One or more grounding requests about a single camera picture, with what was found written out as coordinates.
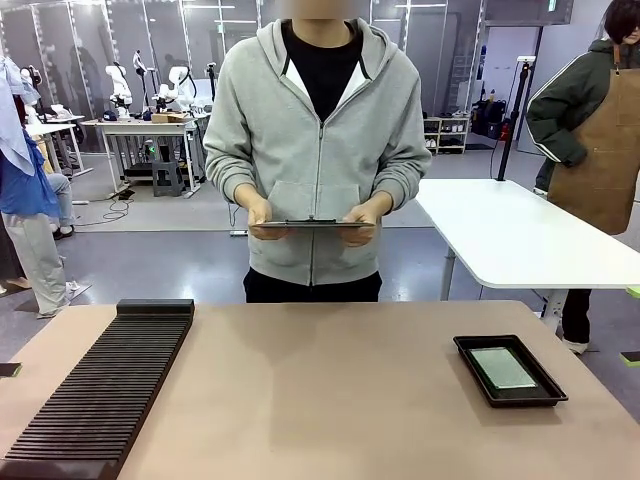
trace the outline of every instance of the jacket with white stripes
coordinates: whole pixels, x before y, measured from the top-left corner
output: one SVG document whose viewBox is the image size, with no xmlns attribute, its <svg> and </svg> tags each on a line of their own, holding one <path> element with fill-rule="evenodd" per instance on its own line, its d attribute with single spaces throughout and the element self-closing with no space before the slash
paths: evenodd
<svg viewBox="0 0 640 480">
<path fill-rule="evenodd" d="M 620 68 L 640 68 L 637 45 L 622 45 Z M 580 164 L 587 150 L 571 133 L 600 107 L 609 93 L 614 68 L 613 42 L 596 40 L 589 52 L 560 70 L 529 102 L 527 123 L 536 146 L 546 155 L 536 187 L 548 191 L 555 163 Z"/>
</svg>

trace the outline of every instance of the brown apron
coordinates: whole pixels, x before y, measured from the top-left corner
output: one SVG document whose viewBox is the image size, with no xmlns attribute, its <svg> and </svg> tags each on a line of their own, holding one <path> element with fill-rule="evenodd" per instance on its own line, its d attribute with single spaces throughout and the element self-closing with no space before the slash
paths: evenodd
<svg viewBox="0 0 640 480">
<path fill-rule="evenodd" d="M 640 70 L 616 68 L 602 105 L 573 131 L 588 156 L 578 166 L 555 165 L 548 199 L 610 235 L 626 231 L 640 171 Z"/>
</svg>

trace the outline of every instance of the black plastic tray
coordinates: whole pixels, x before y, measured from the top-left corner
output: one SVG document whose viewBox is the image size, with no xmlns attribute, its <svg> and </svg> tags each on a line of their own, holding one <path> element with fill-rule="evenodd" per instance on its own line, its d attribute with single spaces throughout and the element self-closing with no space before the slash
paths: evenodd
<svg viewBox="0 0 640 480">
<path fill-rule="evenodd" d="M 542 368 L 540 362 L 517 335 L 454 337 L 453 341 L 458 346 L 458 351 L 480 390 L 493 408 L 554 407 L 558 402 L 568 400 L 567 395 Z M 508 348 L 537 385 L 531 388 L 495 388 L 469 352 L 476 348 L 495 347 Z"/>
</svg>

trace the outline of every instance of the storage rack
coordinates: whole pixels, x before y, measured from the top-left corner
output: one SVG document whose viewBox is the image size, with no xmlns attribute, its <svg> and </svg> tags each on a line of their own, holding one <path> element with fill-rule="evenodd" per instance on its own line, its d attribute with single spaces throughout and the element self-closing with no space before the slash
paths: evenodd
<svg viewBox="0 0 640 480">
<path fill-rule="evenodd" d="M 464 153 L 467 148 L 467 134 L 469 133 L 470 117 L 429 117 L 424 119 L 424 138 L 427 140 L 435 140 L 436 146 L 429 147 L 429 150 L 436 155 L 441 151 L 447 153 Z M 462 132 L 444 131 L 447 127 L 453 125 L 462 125 Z M 458 138 L 462 145 L 441 145 L 443 138 Z"/>
</svg>

